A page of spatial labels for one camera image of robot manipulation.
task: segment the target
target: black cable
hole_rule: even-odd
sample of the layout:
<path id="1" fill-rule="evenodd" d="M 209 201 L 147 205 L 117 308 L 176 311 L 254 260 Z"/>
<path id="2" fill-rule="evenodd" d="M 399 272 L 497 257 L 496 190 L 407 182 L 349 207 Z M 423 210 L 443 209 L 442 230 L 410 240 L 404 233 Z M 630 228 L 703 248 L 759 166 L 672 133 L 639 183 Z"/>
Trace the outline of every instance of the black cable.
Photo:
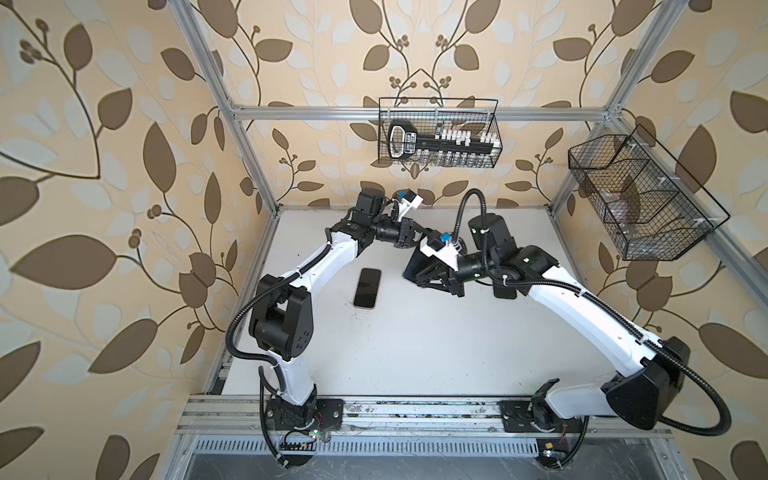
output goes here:
<path id="1" fill-rule="evenodd" d="M 272 456 L 280 463 L 283 468 L 289 468 L 291 466 L 288 458 L 282 453 L 278 452 L 275 445 L 270 439 L 270 434 L 266 431 L 266 418 L 264 417 L 264 384 L 259 384 L 259 418 L 261 421 L 261 435 L 264 437 L 266 447 L 272 452 Z"/>
<path id="2" fill-rule="evenodd" d="M 695 427 L 692 425 L 681 423 L 681 422 L 678 422 L 677 420 L 669 419 L 665 416 L 662 416 L 659 419 L 660 422 L 662 422 L 665 425 L 669 425 L 670 427 L 674 427 L 675 429 L 682 430 L 683 432 L 688 432 L 694 435 L 702 435 L 702 436 L 722 435 L 725 432 L 727 432 L 728 429 L 730 429 L 730 426 L 731 426 L 730 410 L 728 409 L 728 405 L 726 405 L 726 403 L 723 401 L 722 397 L 720 397 L 717 391 L 706 380 L 704 380 L 700 375 L 694 372 L 691 368 L 689 368 L 688 366 L 685 366 L 674 355 L 668 353 L 666 350 L 658 346 L 651 339 L 643 339 L 645 335 L 643 335 L 643 333 L 630 320 L 626 319 L 613 307 L 611 307 L 610 305 L 605 303 L 603 300 L 598 298 L 597 295 L 594 295 L 592 292 L 589 292 L 587 290 L 583 290 L 578 286 L 575 286 L 566 282 L 561 282 L 559 280 L 548 280 L 548 279 L 509 280 L 509 279 L 501 279 L 501 278 L 498 278 L 496 275 L 494 275 L 493 272 L 490 270 L 489 264 L 488 264 L 488 236 L 485 235 L 486 230 L 488 229 L 488 224 L 485 221 L 485 212 L 487 209 L 485 206 L 485 196 L 480 190 L 473 188 L 464 195 L 464 197 L 462 198 L 462 202 L 459 206 L 459 212 L 456 220 L 460 222 L 461 217 L 464 213 L 464 206 L 466 205 L 466 201 L 468 200 L 469 196 L 473 194 L 477 195 L 478 199 L 480 200 L 480 212 L 481 212 L 480 224 L 483 232 L 482 241 L 481 241 L 482 245 L 480 249 L 481 251 L 480 258 L 482 259 L 482 267 L 485 274 L 488 275 L 488 278 L 493 283 L 497 283 L 504 286 L 513 286 L 515 288 L 518 288 L 521 286 L 525 287 L 525 286 L 536 286 L 536 285 L 556 286 L 558 288 L 569 290 L 575 293 L 576 295 L 581 295 L 585 297 L 587 300 L 591 301 L 593 304 L 599 306 L 603 311 L 605 311 L 609 316 L 611 316 L 611 318 L 619 322 L 632 336 L 634 336 L 638 340 L 641 340 L 643 345 L 655 351 L 657 355 L 665 358 L 668 362 L 670 362 L 672 365 L 678 368 L 682 373 L 684 373 L 685 376 L 687 376 L 694 383 L 696 383 L 704 391 L 704 393 L 706 393 L 707 396 L 710 397 L 710 399 L 712 400 L 712 403 L 714 403 L 715 407 L 717 408 L 718 414 L 720 415 L 720 420 L 717 422 L 716 425 L 711 427 L 706 427 L 706 428 Z"/>
<path id="3" fill-rule="evenodd" d="M 576 456 L 576 453 L 578 452 L 578 449 L 581 448 L 581 443 L 584 442 L 584 437 L 587 435 L 588 426 L 589 426 L 589 415 L 586 415 L 584 417 L 584 420 L 581 422 L 581 431 L 578 434 L 576 443 L 574 443 L 573 448 L 568 452 L 565 458 L 563 458 L 562 462 L 558 460 L 553 465 L 546 465 L 541 461 L 541 457 L 537 457 L 536 460 L 538 460 L 538 462 L 541 463 L 541 465 L 543 465 L 545 468 L 549 468 L 550 470 L 559 470 L 561 468 L 565 468 L 565 466 L 571 463 L 571 460 L 574 459 L 574 457 Z"/>

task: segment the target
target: ventilation grille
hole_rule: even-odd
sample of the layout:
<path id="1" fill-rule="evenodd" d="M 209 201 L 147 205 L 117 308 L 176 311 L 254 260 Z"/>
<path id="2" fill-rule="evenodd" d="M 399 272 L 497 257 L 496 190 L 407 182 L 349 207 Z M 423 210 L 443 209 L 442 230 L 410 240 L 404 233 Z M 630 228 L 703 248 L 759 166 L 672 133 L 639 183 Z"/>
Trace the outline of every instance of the ventilation grille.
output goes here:
<path id="1" fill-rule="evenodd" d="M 269 454 L 264 440 L 256 435 L 205 435 L 197 441 L 196 453 L 223 453 L 228 455 Z M 375 456 L 436 456 L 455 457 L 535 457 L 538 447 L 535 439 L 464 438 L 441 439 L 403 437 L 365 437 L 351 439 L 343 435 L 331 438 L 328 443 L 318 441 L 316 453 L 321 455 L 375 455 Z"/>

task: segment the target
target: wire basket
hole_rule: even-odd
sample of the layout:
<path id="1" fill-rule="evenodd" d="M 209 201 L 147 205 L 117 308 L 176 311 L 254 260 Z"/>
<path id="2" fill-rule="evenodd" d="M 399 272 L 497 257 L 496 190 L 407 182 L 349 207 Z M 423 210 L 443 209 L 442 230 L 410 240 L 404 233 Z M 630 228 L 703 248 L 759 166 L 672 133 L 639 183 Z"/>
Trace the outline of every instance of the wire basket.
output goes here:
<path id="1" fill-rule="evenodd" d="M 380 98 L 378 165 L 493 168 L 504 148 L 497 106 L 491 99 Z"/>
<path id="2" fill-rule="evenodd" d="M 653 146 L 674 160 L 674 173 L 654 161 Z M 603 135 L 571 148 L 568 168 L 623 260 L 676 260 L 730 218 L 642 125 L 630 135 Z"/>

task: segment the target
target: brown leaf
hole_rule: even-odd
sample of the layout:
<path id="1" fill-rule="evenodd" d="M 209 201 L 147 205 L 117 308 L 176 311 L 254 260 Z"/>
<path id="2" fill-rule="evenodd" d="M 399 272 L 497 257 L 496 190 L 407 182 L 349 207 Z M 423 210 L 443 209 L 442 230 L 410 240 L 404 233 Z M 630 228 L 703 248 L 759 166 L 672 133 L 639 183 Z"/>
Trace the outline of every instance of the brown leaf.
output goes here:
<path id="1" fill-rule="evenodd" d="M 472 133 L 472 136 L 479 137 L 480 132 L 485 129 L 485 123 L 481 121 L 473 121 L 469 122 L 468 124 L 462 125 L 462 130 L 469 130 Z"/>
<path id="2" fill-rule="evenodd" d="M 614 257 L 602 242 L 600 242 L 600 246 L 598 247 L 598 260 L 600 260 L 600 266 L 603 267 L 603 271 L 608 275 L 611 275 L 614 270 L 616 270 L 616 267 L 614 266 Z"/>
<path id="3" fill-rule="evenodd" d="M 216 281 L 216 264 L 214 259 L 207 253 L 192 253 L 190 255 L 192 263 L 192 273 L 194 273 L 200 282 L 205 286 L 211 286 Z"/>
<path id="4" fill-rule="evenodd" d="M 581 37 L 561 38 L 555 40 L 552 46 L 554 47 L 554 54 L 565 61 L 582 60 L 592 50 L 592 43 Z"/>
<path id="5" fill-rule="evenodd" d="M 699 328 L 699 337 L 725 366 L 746 376 L 768 379 L 768 356 L 741 333 L 721 323 L 705 323 Z"/>
<path id="6" fill-rule="evenodd" d="M 0 178 L 0 226 L 26 214 L 40 199 L 38 185 L 22 177 Z"/>
<path id="7" fill-rule="evenodd" d="M 96 480 L 118 480 L 125 473 L 130 459 L 128 440 L 119 435 L 109 435 L 98 459 Z"/>
<path id="8" fill-rule="evenodd" d="M 552 135 L 547 138 L 547 141 L 544 142 L 544 148 L 549 150 L 550 148 L 554 147 L 558 144 L 558 142 L 563 138 L 563 128 L 560 127 L 556 131 L 552 132 Z"/>
<path id="9" fill-rule="evenodd" d="M 514 190 L 516 192 L 525 192 L 530 190 L 533 187 L 533 185 L 531 185 L 531 182 L 527 180 L 511 182 L 509 184 L 504 184 L 504 186 L 507 187 L 509 190 Z"/>
<path id="10" fill-rule="evenodd" d="M 280 38 L 265 38 L 256 44 L 256 56 L 264 61 L 283 61 L 293 49 L 293 43 Z"/>
<path id="11" fill-rule="evenodd" d="M 115 261 L 114 252 L 99 240 L 85 235 L 67 235 L 27 253 L 11 267 L 11 271 L 41 285 L 80 290 L 107 276 Z"/>
<path id="12" fill-rule="evenodd" d="M 558 100 L 542 105 L 542 108 L 570 108 L 571 102 L 568 100 Z"/>
<path id="13" fill-rule="evenodd" d="M 576 211 L 576 197 L 574 197 L 573 194 L 571 194 L 571 196 L 568 197 L 568 203 L 566 207 L 568 207 L 568 214 L 573 217 L 574 212 Z"/>
<path id="14" fill-rule="evenodd" d="M 650 73 L 650 79 L 658 84 L 672 81 L 681 76 L 694 60 L 694 54 L 685 50 L 671 51 L 656 63 Z"/>
<path id="15" fill-rule="evenodd" d="M 654 0 L 621 0 L 611 19 L 611 30 L 623 37 L 637 28 L 654 7 Z"/>
<path id="16" fill-rule="evenodd" d="M 166 0 L 147 0 L 147 6 L 153 10 L 162 10 L 165 8 Z"/>
<path id="17" fill-rule="evenodd" d="M 381 185 L 377 184 L 376 182 L 368 182 L 368 181 L 365 181 L 365 180 L 361 180 L 360 181 L 360 188 L 361 189 L 372 188 L 373 190 L 378 190 L 379 192 L 381 192 L 382 195 L 386 195 L 386 190 L 384 190 L 384 187 L 382 187 Z"/>
<path id="18" fill-rule="evenodd" d="M 533 170 L 533 164 L 531 162 L 527 161 L 527 160 L 522 160 L 522 159 L 521 160 L 516 160 L 515 161 L 515 166 L 519 170 L 523 170 L 523 171 L 532 171 Z"/>
<path id="19" fill-rule="evenodd" d="M 117 130 L 122 127 L 131 114 L 134 96 L 130 88 L 106 94 L 98 102 L 98 119 L 104 128 Z"/>
<path id="20" fill-rule="evenodd" d="M 144 169 L 152 183 L 164 194 L 176 181 L 176 161 L 168 140 L 157 125 L 149 127 L 144 138 Z"/>
<path id="21" fill-rule="evenodd" d="M 316 162 L 314 160 L 305 160 L 299 164 L 296 168 L 300 172 L 308 172 L 315 167 Z"/>
<path id="22" fill-rule="evenodd" d="M 480 68 L 480 59 L 471 45 L 456 45 L 456 49 L 453 51 L 453 61 L 462 70 L 473 71 Z"/>
<path id="23" fill-rule="evenodd" d="M 200 308 L 208 300 L 208 289 L 192 273 L 179 273 L 181 299 L 192 308 Z"/>
<path id="24" fill-rule="evenodd" d="M 88 368 L 91 373 L 113 373 L 138 360 L 157 335 L 157 324 L 152 319 L 136 320 L 120 331 L 102 349 Z"/>
<path id="25" fill-rule="evenodd" d="M 0 468 L 26 452 L 44 431 L 41 427 L 23 427 L 0 433 Z"/>
<path id="26" fill-rule="evenodd" d="M 457 108 L 474 108 L 475 107 L 475 96 L 472 95 L 470 97 L 465 98 L 464 100 L 460 101 L 458 105 L 456 105 Z"/>
<path id="27" fill-rule="evenodd" d="M 751 134 L 768 130 L 768 101 L 756 95 L 735 91 L 730 94 L 730 113 Z"/>
<path id="28" fill-rule="evenodd" d="M 768 271 L 768 247 L 763 248 L 760 252 L 755 253 L 755 261 L 758 262 L 758 264 L 764 268 L 765 271 Z"/>
<path id="29" fill-rule="evenodd" d="M 272 129 L 272 139 L 275 140 L 275 143 L 278 144 L 280 148 L 282 148 L 283 150 L 288 150 L 289 148 L 288 139 L 286 138 L 285 135 L 280 133 L 280 131 L 277 130 L 276 128 Z"/>
<path id="30" fill-rule="evenodd" d="M 696 193 L 710 179 L 716 164 L 717 149 L 712 135 L 699 125 L 680 152 L 674 173 Z"/>
<path id="31" fill-rule="evenodd" d="M 488 28 L 498 13 L 501 0 L 477 0 L 467 9 L 464 26 L 469 33 L 480 33 Z"/>
<path id="32" fill-rule="evenodd" d="M 82 23 L 72 27 L 64 37 L 64 56 L 74 70 L 80 70 L 91 62 L 94 48 Z"/>
<path id="33" fill-rule="evenodd" d="M 224 268 L 227 272 L 231 272 L 235 267 L 235 261 L 237 261 L 237 240 L 232 242 L 229 251 L 227 251 L 227 259 L 224 261 Z"/>
<path id="34" fill-rule="evenodd" d="M 637 291 L 637 305 L 655 312 L 667 305 L 672 294 L 672 277 L 655 276 Z"/>
<path id="35" fill-rule="evenodd" d="M 194 66 L 187 54 L 180 49 L 171 47 L 160 52 L 168 70 L 182 80 L 192 80 L 194 78 Z"/>
<path id="36" fill-rule="evenodd" d="M 318 198 L 317 200 L 312 200 L 307 204 L 308 207 L 330 207 L 331 206 L 331 200 L 329 198 Z"/>
<path id="37" fill-rule="evenodd" d="M 225 38 L 232 38 L 237 33 L 237 12 L 230 0 L 197 0 L 205 21 Z"/>
<path id="38" fill-rule="evenodd" d="M 379 139 L 376 129 L 368 124 L 349 124 L 349 127 L 363 140 L 377 141 Z"/>
<path id="39" fill-rule="evenodd" d="M 688 8 L 699 13 L 708 12 L 712 8 L 712 0 L 689 0 Z"/>
<path id="40" fill-rule="evenodd" d="M 714 468 L 704 460 L 694 458 L 694 466 L 699 472 L 701 480 L 726 480 L 725 476 L 717 468 Z"/>
<path id="41" fill-rule="evenodd" d="M 205 187 L 204 209 L 208 222 L 213 224 L 216 223 L 216 220 L 219 220 L 219 214 L 221 213 L 221 187 L 219 187 L 219 180 L 216 179 L 216 174 L 211 174 L 208 177 L 208 185 Z"/>
<path id="42" fill-rule="evenodd" d="M 419 188 L 416 193 L 423 199 L 422 202 L 425 205 L 432 205 L 435 203 L 435 192 Z"/>
<path id="43" fill-rule="evenodd" d="M 640 125 L 641 128 L 637 129 L 637 133 L 643 140 L 648 142 L 649 147 L 656 145 L 656 125 L 648 117 L 637 117 L 634 120 L 635 125 Z"/>
<path id="44" fill-rule="evenodd" d="M 216 134 L 216 141 L 219 143 L 219 148 L 224 151 L 224 123 L 221 118 L 214 118 L 214 133 Z"/>
<path id="45" fill-rule="evenodd" d="M 768 478 L 768 462 L 754 440 L 743 440 L 730 451 L 730 466 L 739 480 L 754 480 Z"/>
<path id="46" fill-rule="evenodd" d="M 621 185 L 619 201 L 621 200 L 624 202 L 624 205 L 621 205 L 619 202 L 608 204 L 611 214 L 617 216 L 612 220 L 616 220 L 618 223 L 636 223 L 640 221 L 642 209 L 640 192 L 637 191 L 637 185 L 629 174 L 624 178 L 624 182 Z"/>
<path id="47" fill-rule="evenodd" d="M 376 168 L 387 168 L 392 166 L 392 158 L 384 157 L 384 158 L 377 158 L 373 162 L 371 162 L 371 167 Z"/>
<path id="48" fill-rule="evenodd" d="M 245 177 L 240 181 L 240 189 L 248 197 L 253 195 L 253 181 L 250 179 L 250 177 Z"/>
<path id="49" fill-rule="evenodd" d="M 156 453 L 146 460 L 144 460 L 134 470 L 133 474 L 128 480 L 149 480 L 154 472 L 154 467 L 157 465 L 157 460 L 160 458 L 160 454 Z"/>
<path id="50" fill-rule="evenodd" d="M 0 402 L 22 384 L 40 356 L 40 341 L 18 347 L 0 357 Z"/>
<path id="51" fill-rule="evenodd" d="M 508 198 L 499 198 L 498 200 L 496 200 L 496 208 L 514 208 L 514 207 L 520 207 L 520 204 L 514 200 L 509 200 Z"/>
<path id="52" fill-rule="evenodd" d="M 457 180 L 455 182 L 451 182 L 442 188 L 442 196 L 455 197 L 456 195 L 466 190 L 468 185 L 469 180 Z"/>
<path id="53" fill-rule="evenodd" d="M 187 340 L 187 345 L 184 347 L 184 353 L 181 354 L 180 365 L 192 360 L 194 354 L 200 349 L 200 344 L 203 343 L 203 337 L 205 337 L 205 329 L 202 325 L 198 325 Z"/>
<path id="54" fill-rule="evenodd" d="M 389 61 L 389 46 L 373 45 L 362 61 L 362 69 L 367 71 L 376 71 L 384 68 Z"/>
<path id="55" fill-rule="evenodd" d="M 304 181 L 304 182 L 299 182 L 299 184 L 296 185 L 296 187 L 302 192 L 313 192 L 315 190 L 319 190 L 323 188 L 323 184 L 318 184 L 317 182 Z"/>
<path id="56" fill-rule="evenodd" d="M 372 0 L 349 0 L 349 10 L 360 30 L 367 34 L 378 33 L 382 27 L 382 11 Z"/>
<path id="57" fill-rule="evenodd" d="M 205 114 L 199 114 L 192 120 L 192 127 L 190 128 L 190 139 L 192 145 L 197 145 L 205 138 L 205 130 L 208 129 L 208 116 Z"/>
<path id="58" fill-rule="evenodd" d="M 219 69 L 219 74 L 224 74 L 224 62 L 221 60 L 221 54 L 218 50 L 214 50 L 210 53 L 214 57 L 214 61 L 216 62 L 216 67 Z"/>
<path id="59" fill-rule="evenodd" d="M 634 48 L 630 48 L 627 50 L 627 54 L 624 56 L 624 60 L 621 61 L 621 68 L 619 69 L 619 72 L 621 74 L 624 73 L 624 70 L 627 68 L 627 65 L 629 65 L 630 60 L 632 60 L 632 56 L 635 53 Z"/>
<path id="60" fill-rule="evenodd" d="M 627 267 L 627 286 L 639 290 L 648 280 L 656 276 L 656 260 L 632 260 Z"/>

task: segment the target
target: aluminum frame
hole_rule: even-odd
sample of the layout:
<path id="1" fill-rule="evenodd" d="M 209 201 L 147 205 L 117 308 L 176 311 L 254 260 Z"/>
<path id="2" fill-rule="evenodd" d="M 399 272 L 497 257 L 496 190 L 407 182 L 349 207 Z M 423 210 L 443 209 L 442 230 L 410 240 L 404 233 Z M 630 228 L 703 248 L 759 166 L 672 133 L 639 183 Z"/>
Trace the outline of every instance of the aluminum frame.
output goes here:
<path id="1" fill-rule="evenodd" d="M 423 108 L 434 111 L 434 108 Z M 462 111 L 485 113 L 487 108 L 463 108 Z M 364 107 L 247 107 L 236 105 L 232 113 L 237 120 L 328 120 L 368 121 L 379 119 L 378 108 Z M 608 115 L 605 108 L 542 108 L 499 107 L 497 121 L 603 121 Z"/>
<path id="2" fill-rule="evenodd" d="M 197 65 L 200 67 L 200 72 L 221 112 L 221 117 L 227 124 L 237 149 L 243 155 L 245 167 L 251 178 L 253 178 L 253 183 L 255 184 L 256 189 L 261 193 L 263 205 L 270 214 L 276 214 L 277 202 L 275 201 L 274 193 L 270 189 L 270 183 L 266 179 L 266 175 L 261 168 L 256 153 L 253 151 L 253 147 L 248 141 L 248 135 L 245 128 L 233 115 L 232 101 L 227 94 L 227 88 L 224 86 L 223 79 L 219 74 L 219 69 L 216 66 L 214 57 L 210 50 L 208 50 L 205 37 L 195 21 L 190 3 L 187 0 L 170 0 L 168 4 L 170 10 L 174 14 L 176 23 L 179 25 L 181 33 L 187 39 L 192 54 L 194 55 L 195 60 L 197 60 Z"/>

